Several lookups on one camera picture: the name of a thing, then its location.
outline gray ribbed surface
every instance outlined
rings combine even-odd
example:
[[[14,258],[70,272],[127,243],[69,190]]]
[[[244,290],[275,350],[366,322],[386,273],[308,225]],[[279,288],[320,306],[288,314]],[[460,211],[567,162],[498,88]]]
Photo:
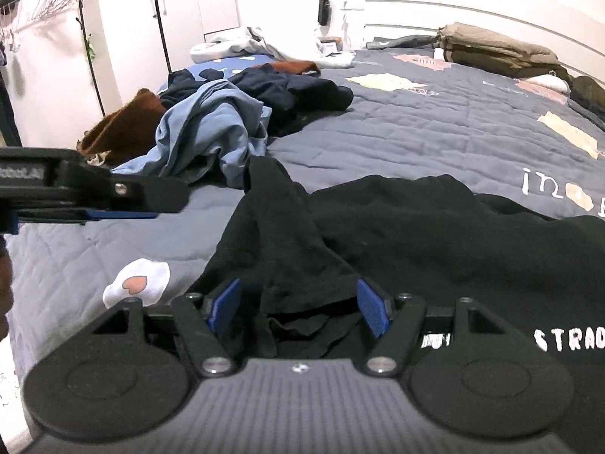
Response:
[[[420,416],[392,380],[349,360],[250,360],[205,381],[172,420],[143,437],[85,446],[49,436],[29,454],[571,454],[554,435],[495,445],[449,434]]]

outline pink patch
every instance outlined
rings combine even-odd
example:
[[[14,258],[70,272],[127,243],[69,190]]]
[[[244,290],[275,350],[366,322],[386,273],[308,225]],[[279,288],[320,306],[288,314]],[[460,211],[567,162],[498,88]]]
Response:
[[[424,68],[430,68],[435,71],[443,71],[446,68],[451,68],[452,64],[444,61],[437,61],[428,56],[420,56],[418,54],[399,54],[394,58],[407,63],[414,63],[415,65],[424,66]]]
[[[537,93],[538,95],[558,102],[559,104],[567,104],[567,97],[565,97],[563,94],[547,89],[541,85],[520,80],[517,82],[517,87],[527,90],[527,92]]]

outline clothes rack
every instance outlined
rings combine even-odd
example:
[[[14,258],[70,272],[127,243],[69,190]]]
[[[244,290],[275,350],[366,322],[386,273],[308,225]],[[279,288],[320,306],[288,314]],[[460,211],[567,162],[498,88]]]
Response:
[[[7,3],[6,5],[3,5],[2,8],[4,6],[9,6],[9,5],[18,5],[18,3],[21,0],[15,0],[14,2],[10,2]],[[90,75],[91,78],[93,79],[93,86],[95,87],[95,93],[97,94],[97,101],[99,102],[99,108],[101,109],[101,114],[103,115],[103,117],[105,117],[105,108],[103,107],[103,101],[101,99],[101,93],[99,92],[99,85],[97,83],[97,77],[95,75],[95,69],[93,68],[93,60],[90,56],[90,48],[88,46],[88,35],[86,33],[86,26],[84,25],[84,5],[83,5],[83,1],[84,0],[78,0],[78,10],[79,10],[79,14],[80,17],[76,18],[76,21],[78,22],[78,24],[80,24],[80,30],[82,32],[82,39],[84,40],[84,49],[86,50],[86,57],[88,60],[88,68],[90,70]]]

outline white blanket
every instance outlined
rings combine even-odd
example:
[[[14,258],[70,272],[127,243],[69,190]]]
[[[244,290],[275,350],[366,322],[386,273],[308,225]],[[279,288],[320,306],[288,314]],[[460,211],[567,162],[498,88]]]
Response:
[[[191,59],[194,63],[204,63],[239,56],[244,52],[268,54],[280,61],[311,61],[319,68],[349,68],[355,57],[355,53],[330,54],[312,31],[239,27],[216,34],[210,42],[194,46]]]

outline black trousers hanging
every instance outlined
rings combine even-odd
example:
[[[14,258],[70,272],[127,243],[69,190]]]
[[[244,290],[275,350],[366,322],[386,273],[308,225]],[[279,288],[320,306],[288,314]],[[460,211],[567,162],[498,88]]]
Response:
[[[17,125],[14,123],[13,106],[10,103],[2,74],[0,74],[0,133],[2,133],[6,146],[23,146],[19,130],[17,130]]]

